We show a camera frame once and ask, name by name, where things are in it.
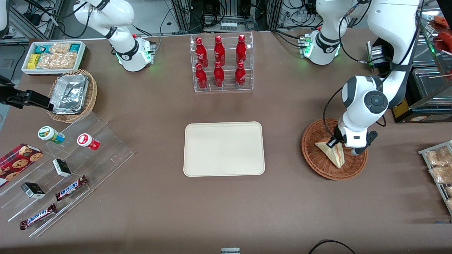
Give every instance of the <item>cookie box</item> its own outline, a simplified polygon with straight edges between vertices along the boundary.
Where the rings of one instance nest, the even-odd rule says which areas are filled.
[[[53,43],[70,43],[70,44],[79,44],[80,48],[77,52],[77,58],[75,59],[75,64],[72,69],[29,69],[28,68],[28,62],[30,61],[30,57],[32,54],[35,53],[37,46],[45,46],[50,45]],[[30,76],[37,76],[37,75],[60,75],[63,73],[67,73],[69,71],[75,71],[80,69],[80,66],[83,62],[83,58],[85,55],[85,49],[86,45],[82,41],[46,41],[46,42],[33,42],[30,45],[30,48],[27,52],[27,55],[25,57],[24,64],[22,65],[22,72],[30,75]]]
[[[42,158],[42,151],[36,147],[20,144],[0,158],[0,187],[11,181],[20,172]]]

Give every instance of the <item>wicker basket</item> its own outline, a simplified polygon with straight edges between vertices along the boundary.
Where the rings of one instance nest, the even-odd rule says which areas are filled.
[[[327,118],[326,125],[333,132],[337,119]],[[357,176],[366,166],[367,150],[359,156],[351,154],[351,148],[343,146],[345,163],[340,169],[315,145],[316,142],[330,139],[331,135],[325,130],[323,120],[313,122],[305,130],[301,139],[301,150],[307,163],[319,175],[331,180],[347,180]]]
[[[88,114],[89,112],[91,112],[91,110],[93,110],[94,104],[96,103],[96,96],[97,96],[96,81],[94,80],[93,76],[85,70],[70,71],[68,73],[63,74],[63,76],[76,75],[76,74],[84,74],[89,78],[88,91],[86,93],[86,99],[85,99],[85,108],[83,109],[83,112],[78,115],[57,115],[57,114],[54,114],[49,111],[48,113],[53,120],[56,120],[59,122],[73,123],[80,117]],[[53,90],[55,89],[56,83],[57,83],[57,81],[55,81],[52,85],[52,88],[50,88],[49,98],[52,97]]]

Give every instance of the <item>wooden skewer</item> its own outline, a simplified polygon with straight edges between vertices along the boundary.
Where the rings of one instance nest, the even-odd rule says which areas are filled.
[[[441,78],[441,77],[447,77],[447,76],[452,76],[452,74],[441,75],[441,76],[433,76],[433,77],[429,77],[429,79]]]

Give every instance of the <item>snickers bar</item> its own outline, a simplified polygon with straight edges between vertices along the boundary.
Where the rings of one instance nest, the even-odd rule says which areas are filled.
[[[66,187],[66,189],[62,190],[60,193],[55,194],[56,201],[60,201],[67,196],[69,196],[71,193],[73,193],[76,189],[82,187],[83,184],[87,183],[88,179],[86,179],[86,176],[82,176],[77,181],[75,181],[73,184]]]
[[[37,215],[35,215],[31,218],[29,218],[28,220],[22,221],[20,223],[20,230],[25,230],[26,228],[31,226],[33,223],[42,220],[44,217],[46,217],[47,215],[49,215],[51,213],[57,213],[57,207],[55,206],[55,204],[51,204],[49,206],[49,208],[38,213]]]

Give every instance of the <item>red bottle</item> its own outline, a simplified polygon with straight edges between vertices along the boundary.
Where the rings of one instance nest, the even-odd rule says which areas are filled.
[[[196,58],[204,68],[207,68],[207,66],[209,66],[209,61],[207,60],[206,47],[204,47],[204,45],[202,44],[202,39],[200,37],[197,37],[195,41],[196,41]]]
[[[226,64],[226,56],[225,56],[225,46],[221,42],[221,36],[215,36],[215,48],[213,49],[215,53],[215,61],[219,61],[221,66]]]
[[[245,86],[245,75],[246,71],[243,69],[243,62],[240,61],[237,64],[237,70],[235,71],[235,86],[238,89],[242,89]]]
[[[225,81],[225,72],[221,68],[221,63],[219,61],[215,62],[215,70],[213,71],[213,76],[215,77],[215,85],[218,88],[222,88]]]
[[[199,89],[206,90],[207,89],[207,76],[206,72],[202,69],[202,65],[200,63],[196,63],[196,81],[198,82]]]
[[[239,43],[237,48],[235,48],[236,59],[235,61],[239,64],[240,61],[245,62],[246,60],[246,45],[245,45],[245,35],[239,35]]]

